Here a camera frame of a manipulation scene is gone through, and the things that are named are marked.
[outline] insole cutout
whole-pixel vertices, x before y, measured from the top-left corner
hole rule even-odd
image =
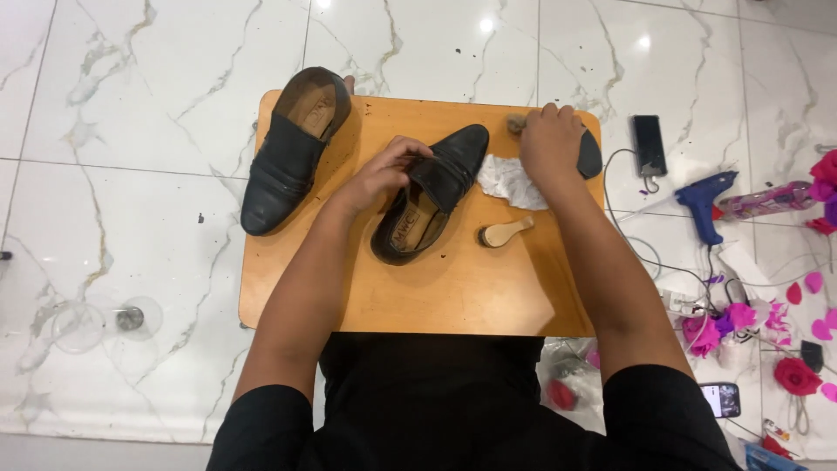
[[[334,118],[334,97],[334,84],[305,84],[300,92],[300,99],[288,113],[288,119],[299,125],[303,131],[322,138]]]
[[[395,226],[392,243],[400,251],[414,251],[419,248],[425,234],[439,228],[439,208],[417,184],[412,184],[410,199],[401,219]]]

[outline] person's hand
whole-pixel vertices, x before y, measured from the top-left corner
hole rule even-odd
[[[404,173],[404,167],[417,155],[433,157],[433,151],[411,137],[394,137],[385,149],[334,192],[331,199],[357,215],[372,206],[384,191],[407,186],[410,179]]]
[[[549,103],[526,117],[521,136],[521,163],[526,175],[543,191],[555,179],[578,177],[578,151],[584,134],[581,118],[572,106]]]

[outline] phone screen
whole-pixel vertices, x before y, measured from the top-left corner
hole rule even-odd
[[[738,386],[732,383],[701,386],[703,396],[709,402],[715,417],[738,417],[741,415],[741,398]]]
[[[634,116],[634,145],[639,163],[639,174],[644,177],[665,175],[663,135],[658,116]]]

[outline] blue glue gun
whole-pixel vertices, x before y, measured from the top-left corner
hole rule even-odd
[[[697,235],[708,246],[716,246],[724,241],[712,224],[712,201],[717,195],[732,187],[738,172],[732,170],[716,173],[711,177],[675,191],[677,202],[687,206],[695,218]]]

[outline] wooden table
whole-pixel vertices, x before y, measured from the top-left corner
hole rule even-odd
[[[259,104],[256,148],[270,126],[280,91]],[[272,235],[248,235],[244,244],[239,317],[255,328],[276,281],[300,246],[328,196],[397,134],[432,144],[472,123],[488,128],[488,152],[515,158],[518,140],[506,115],[530,108],[354,96],[352,113],[323,153],[313,190]],[[598,120],[577,111],[601,146]],[[603,207],[602,175],[587,181]],[[456,207],[442,236],[402,267],[380,262],[369,240],[387,207],[382,197],[357,218],[350,235],[341,331],[448,334],[593,336],[578,298],[557,225],[548,211],[511,208],[482,193],[479,184]],[[498,249],[477,245],[483,225],[532,214],[533,229]]]

